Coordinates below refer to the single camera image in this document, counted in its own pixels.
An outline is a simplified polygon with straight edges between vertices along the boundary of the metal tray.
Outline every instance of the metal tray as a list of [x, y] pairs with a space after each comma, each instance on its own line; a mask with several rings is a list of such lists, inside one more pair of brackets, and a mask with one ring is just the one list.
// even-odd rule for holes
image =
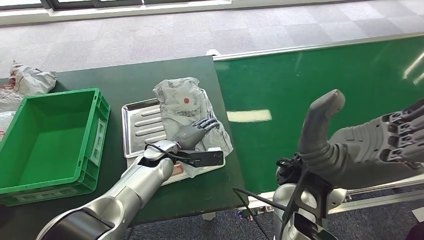
[[146, 144], [167, 138], [157, 98], [122, 107], [123, 151], [127, 159], [143, 154]]

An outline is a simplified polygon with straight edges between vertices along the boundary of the plastic bag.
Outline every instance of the plastic bag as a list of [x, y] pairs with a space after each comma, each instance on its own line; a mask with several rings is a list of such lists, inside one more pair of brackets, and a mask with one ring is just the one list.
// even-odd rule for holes
[[56, 79], [53, 71], [40, 71], [13, 61], [9, 83], [0, 85], [0, 113], [16, 111], [27, 96], [50, 92], [56, 85]]
[[[215, 113], [206, 91], [199, 87], [199, 80], [194, 77], [163, 80], [153, 89], [160, 102], [160, 113], [169, 139], [185, 125], [204, 118], [214, 118]], [[233, 151], [230, 136], [220, 121], [219, 128], [208, 132], [195, 150], [206, 151], [209, 148], [220, 147], [226, 157]], [[193, 178], [200, 168], [181, 163], [184, 171]]]

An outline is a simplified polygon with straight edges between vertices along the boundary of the green panel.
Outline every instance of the green panel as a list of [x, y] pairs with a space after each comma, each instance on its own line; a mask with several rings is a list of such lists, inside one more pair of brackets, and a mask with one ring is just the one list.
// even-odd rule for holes
[[346, 97], [329, 136], [423, 98], [423, 55], [419, 36], [215, 62], [227, 111], [272, 116], [230, 122], [246, 189], [275, 190], [276, 160], [296, 152], [309, 105], [326, 92], [340, 89]]
[[[58, 73], [54, 92], [99, 88], [110, 104], [97, 188], [92, 194], [0, 208], [0, 236], [7, 236], [9, 240], [35, 239], [42, 227], [56, 215], [105, 193], [127, 168], [123, 150], [122, 106], [154, 98], [153, 87], [164, 79], [184, 77], [199, 79], [200, 86], [208, 93], [217, 118], [230, 133], [210, 56]], [[225, 167], [161, 187], [147, 207], [139, 212], [135, 221], [150, 222], [240, 206], [241, 202], [233, 193], [233, 187], [244, 188], [235, 151], [226, 158]]]

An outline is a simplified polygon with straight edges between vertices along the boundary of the black cable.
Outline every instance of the black cable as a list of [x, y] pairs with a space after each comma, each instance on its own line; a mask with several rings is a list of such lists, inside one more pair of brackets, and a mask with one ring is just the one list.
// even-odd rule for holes
[[284, 162], [281, 159], [278, 159], [277, 162], [275, 163], [278, 167], [280, 168], [284, 168]]
[[[295, 196], [296, 190], [297, 190], [297, 188], [299, 188], [300, 184], [303, 182], [303, 180], [304, 180], [304, 178], [305, 178], [305, 176], [307, 175], [308, 172], [309, 172], [308, 168], [303, 166], [302, 172], [300, 174], [299, 180], [297, 181], [296, 187], [294, 188], [294, 191], [291, 194], [291, 197], [290, 197], [290, 199], [288, 200], [288, 203], [287, 203], [287, 207], [288, 207], [287, 211], [288, 212], [291, 212], [291, 208], [293, 207], [293, 201], [292, 200], [294, 200], [295, 197], [296, 197]], [[283, 237], [284, 228], [286, 227], [286, 224], [287, 224], [287, 221], [288, 221], [287, 219], [284, 218], [284, 215], [285, 214], [283, 213], [282, 216], [281, 216], [281, 228], [280, 228], [280, 231], [279, 231], [279, 237], [280, 238]]]
[[270, 237], [267, 235], [267, 233], [265, 232], [265, 229], [262, 227], [262, 225], [259, 223], [258, 219], [256, 218], [256, 216], [253, 214], [252, 210], [249, 208], [249, 205], [245, 202], [245, 200], [242, 198], [242, 196], [240, 196], [240, 194], [237, 192], [237, 190], [235, 188], [232, 189], [234, 191], [234, 193], [238, 196], [238, 198], [240, 199], [240, 201], [243, 203], [244, 207], [247, 209], [247, 211], [249, 212], [249, 214], [252, 216], [254, 222], [256, 223], [256, 225], [259, 227], [259, 229], [262, 231], [263, 235], [265, 235], [266, 239], [271, 240]]
[[128, 236], [126, 236], [126, 240], [130, 240], [131, 235], [133, 234], [133, 231], [134, 231], [134, 227], [135, 227], [135, 226], [136, 226], [135, 224], [133, 224], [133, 225], [131, 226], [131, 229], [129, 230]]
[[241, 202], [243, 203], [244, 207], [247, 209], [247, 211], [249, 212], [249, 214], [252, 216], [254, 222], [257, 224], [257, 226], [259, 227], [259, 229], [262, 231], [263, 235], [265, 235], [266, 239], [270, 240], [270, 238], [268, 237], [267, 233], [265, 232], [265, 230], [262, 228], [261, 224], [259, 223], [258, 219], [253, 214], [252, 210], [249, 208], [249, 205], [245, 202], [245, 200], [242, 198], [242, 196], [240, 196], [240, 194], [238, 192], [243, 193], [243, 194], [246, 194], [247, 196], [250, 196], [252, 198], [255, 198], [255, 199], [259, 200], [259, 201], [262, 201], [262, 202], [264, 202], [264, 203], [266, 203], [268, 205], [273, 206], [274, 208], [277, 208], [277, 209], [280, 209], [280, 210], [283, 210], [283, 211], [286, 210], [286, 207], [283, 206], [283, 205], [281, 205], [281, 204], [278, 204], [278, 203], [275, 203], [273, 201], [270, 201], [270, 200], [268, 200], [266, 198], [263, 198], [261, 196], [258, 196], [257, 194], [254, 194], [253, 192], [250, 192], [250, 191], [247, 191], [247, 190], [244, 190], [244, 189], [241, 189], [241, 188], [234, 187], [232, 190], [235, 192], [235, 194], [241, 200]]
[[283, 210], [283, 211], [286, 210], [286, 206], [283, 206], [281, 204], [275, 203], [275, 202], [273, 202], [271, 200], [268, 200], [266, 198], [263, 198], [261, 196], [258, 196], [257, 194], [254, 194], [253, 192], [250, 192], [250, 191], [247, 191], [247, 190], [244, 190], [244, 189], [241, 189], [241, 188], [237, 188], [237, 187], [234, 187], [233, 190], [234, 191], [237, 191], [237, 192], [240, 192], [240, 193], [243, 193], [243, 194], [246, 194], [247, 196], [250, 196], [252, 198], [255, 198], [255, 199], [257, 199], [257, 200], [259, 200], [261, 202], [264, 202], [264, 203], [266, 203], [266, 204], [268, 204], [270, 206], [273, 206], [276, 209], [280, 209], [280, 210]]
[[163, 154], [165, 154], [166, 156], [168, 156], [168, 157], [172, 157], [172, 158], [174, 158], [174, 159], [181, 159], [181, 160], [196, 160], [196, 159], [194, 159], [194, 158], [188, 158], [188, 157], [183, 157], [183, 156], [177, 156], [177, 155], [175, 155], [175, 154], [172, 154], [172, 153], [170, 153], [170, 152], [167, 152], [167, 151], [165, 151], [165, 150], [163, 150], [162, 148], [160, 148], [160, 147], [158, 147], [158, 146], [156, 146], [156, 145], [153, 145], [153, 144], [150, 144], [150, 143], [147, 143], [146, 144], [146, 146], [144, 147], [144, 150], [146, 150], [147, 149], [147, 147], [153, 147], [154, 149], [157, 149], [157, 150], [159, 150], [161, 153], [163, 153]]

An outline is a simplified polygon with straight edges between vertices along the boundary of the wire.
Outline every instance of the wire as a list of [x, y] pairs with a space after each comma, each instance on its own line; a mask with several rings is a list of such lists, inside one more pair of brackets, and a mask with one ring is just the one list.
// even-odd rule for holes
[[172, 158], [174, 158], [174, 159], [180, 159], [180, 160], [197, 160], [197, 159], [194, 159], [194, 158], [188, 158], [188, 157], [183, 157], [183, 156], [177, 156], [177, 155], [175, 155], [175, 154], [172, 154], [172, 153], [170, 153], [170, 152], [167, 152], [167, 151], [163, 150], [162, 148], [160, 148], [160, 147], [158, 147], [158, 146], [156, 146], [156, 145], [150, 144], [150, 143], [147, 143], [147, 144], [146, 144], [146, 146], [145, 146], [144, 150], [146, 150], [146, 149], [147, 149], [147, 147], [149, 147], [149, 146], [150, 146], [150, 147], [152, 147], [152, 148], [154, 148], [154, 149], [159, 150], [161, 153], [165, 154], [165, 155], [166, 155], [166, 156], [168, 156], [168, 157], [172, 157]]
[[261, 202], [264, 202], [264, 203], [266, 203], [266, 204], [268, 204], [270, 206], [273, 206], [274, 208], [277, 208], [277, 209], [280, 209], [280, 210], [283, 210], [283, 211], [286, 210], [286, 206], [281, 205], [281, 204], [278, 204], [278, 203], [275, 203], [275, 202], [273, 202], [271, 200], [268, 200], [268, 199], [266, 199], [264, 197], [261, 197], [261, 196], [259, 196], [257, 194], [254, 194], [253, 192], [250, 192], [250, 191], [247, 191], [247, 190], [244, 190], [244, 189], [241, 189], [241, 188], [237, 188], [237, 187], [234, 187], [232, 190], [237, 191], [237, 192], [240, 192], [240, 193], [243, 193], [243, 194], [246, 194], [247, 196], [250, 196], [252, 198], [255, 198], [255, 199], [257, 199], [257, 200], [259, 200]]
[[278, 159], [277, 160], [277, 162], [275, 163], [278, 167], [280, 167], [280, 168], [284, 168], [284, 167], [287, 167], [287, 165], [284, 165], [284, 163], [289, 163], [289, 164], [291, 164], [291, 163], [293, 163], [293, 160], [292, 159], [288, 159], [288, 158], [281, 158], [281, 159]]
[[259, 223], [259, 221], [256, 218], [256, 216], [253, 214], [252, 210], [249, 208], [249, 205], [245, 202], [245, 200], [242, 198], [242, 196], [240, 196], [240, 194], [238, 192], [243, 193], [243, 194], [246, 194], [247, 196], [250, 196], [252, 198], [255, 198], [255, 199], [259, 200], [259, 201], [262, 201], [262, 202], [264, 202], [264, 203], [266, 203], [268, 205], [273, 206], [274, 208], [277, 208], [277, 209], [280, 209], [280, 210], [283, 210], [283, 211], [286, 210], [286, 207], [283, 206], [283, 205], [281, 205], [281, 204], [278, 204], [278, 203], [275, 203], [273, 201], [270, 201], [270, 200], [268, 200], [268, 199], [266, 199], [264, 197], [261, 197], [261, 196], [259, 196], [257, 194], [254, 194], [253, 192], [250, 192], [250, 191], [247, 191], [247, 190], [244, 190], [244, 189], [241, 189], [241, 188], [234, 187], [232, 190], [238, 196], [238, 198], [241, 200], [241, 202], [243, 203], [244, 207], [247, 209], [247, 211], [249, 212], [249, 214], [252, 216], [254, 222], [257, 224], [257, 226], [259, 227], [259, 229], [262, 231], [263, 235], [265, 235], [266, 239], [270, 240], [270, 237], [268, 237], [268, 235], [265, 232], [264, 228]]
[[260, 231], [263, 233], [263, 235], [265, 235], [266, 239], [271, 240], [270, 237], [267, 235], [267, 233], [265, 232], [265, 229], [262, 227], [262, 225], [259, 223], [258, 219], [256, 218], [256, 216], [253, 214], [252, 210], [249, 208], [249, 205], [245, 202], [245, 200], [242, 198], [242, 196], [240, 196], [240, 194], [237, 192], [237, 190], [235, 188], [232, 189], [234, 191], [234, 193], [238, 196], [238, 198], [240, 199], [240, 201], [243, 203], [244, 207], [247, 209], [247, 211], [249, 212], [249, 214], [252, 216], [254, 222], [256, 223], [256, 225], [259, 227]]
[[134, 231], [134, 227], [135, 227], [135, 226], [136, 226], [135, 224], [133, 224], [133, 225], [131, 226], [131, 229], [129, 230], [128, 236], [126, 236], [126, 240], [130, 240], [131, 235], [133, 234], [133, 231]]

